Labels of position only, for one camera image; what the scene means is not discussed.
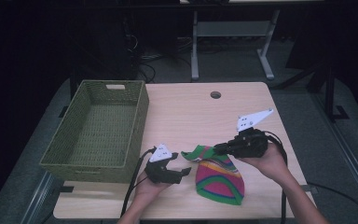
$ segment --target basket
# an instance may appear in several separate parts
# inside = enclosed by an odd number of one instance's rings
[[[143,81],[82,81],[40,165],[63,180],[130,183],[148,105]]]

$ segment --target striped cloth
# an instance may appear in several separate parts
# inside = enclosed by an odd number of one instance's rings
[[[227,155],[214,155],[213,147],[197,146],[182,152],[188,161],[199,161],[197,193],[219,203],[241,205],[245,186],[242,176]]]

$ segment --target wooden table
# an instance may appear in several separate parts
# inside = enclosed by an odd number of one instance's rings
[[[289,169],[300,185],[306,180],[296,159],[278,110],[264,83],[186,83],[146,85],[150,104],[145,124],[142,152],[165,143],[170,151],[192,151],[196,145],[214,146],[236,134],[238,116],[268,108],[275,111],[255,128],[276,133],[287,151]],[[219,91],[214,99],[211,92]],[[141,171],[145,168],[146,156]],[[168,169],[180,171],[192,167],[181,184],[163,191],[144,212],[142,219],[259,219],[281,217],[282,189],[254,167],[232,158],[245,183],[242,205],[216,203],[199,196],[195,190],[198,164],[179,156]],[[127,184],[66,181],[73,186],[62,192],[56,218],[119,218]],[[287,216],[293,217],[287,204]]]

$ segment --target floor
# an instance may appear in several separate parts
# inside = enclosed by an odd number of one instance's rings
[[[149,67],[152,66],[156,72],[153,78],[155,83],[192,81],[190,51],[186,48],[186,41],[181,39],[184,50],[177,58],[162,57],[150,60],[156,56],[156,52],[150,50],[146,53],[144,62],[147,65],[141,65],[141,69],[148,76],[148,80],[153,76],[153,70]],[[273,87],[301,72],[285,68],[293,43],[289,40],[273,41],[268,59],[276,77],[274,80],[267,80],[255,52],[262,46],[263,41],[263,38],[218,38],[201,41],[200,79],[197,82],[260,81]],[[284,90],[273,90],[272,97],[304,176],[314,183],[313,186],[321,185],[314,187],[313,193],[321,212],[331,223],[358,223],[358,180],[353,175],[351,161],[345,156],[345,148],[348,147],[358,162],[358,105],[351,91],[337,80],[335,105],[341,105],[349,119],[332,123],[323,112],[324,90],[316,94],[308,93],[306,86],[309,80],[310,78],[306,77]],[[62,180],[46,175],[38,163],[59,125],[62,109],[69,102],[69,80],[66,80],[52,99],[1,191],[0,223],[116,223],[115,220],[59,220],[51,215]],[[326,188],[338,190],[341,194]],[[265,219],[209,220],[208,223],[279,222],[278,219]],[[191,223],[191,220],[145,223]]]

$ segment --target white triangular bracket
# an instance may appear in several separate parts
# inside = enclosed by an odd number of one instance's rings
[[[166,159],[170,159],[172,157],[172,153],[168,150],[168,148],[164,144],[160,144],[156,151],[153,153],[152,157],[150,157],[149,161],[163,161]]]
[[[264,111],[257,112],[254,114],[240,116],[238,118],[237,131],[241,132],[248,128],[252,128],[258,122],[260,122],[261,120],[263,120],[264,118],[266,118],[270,114],[272,114],[272,112],[274,112],[274,110],[272,108],[270,108],[268,110],[264,110]]]

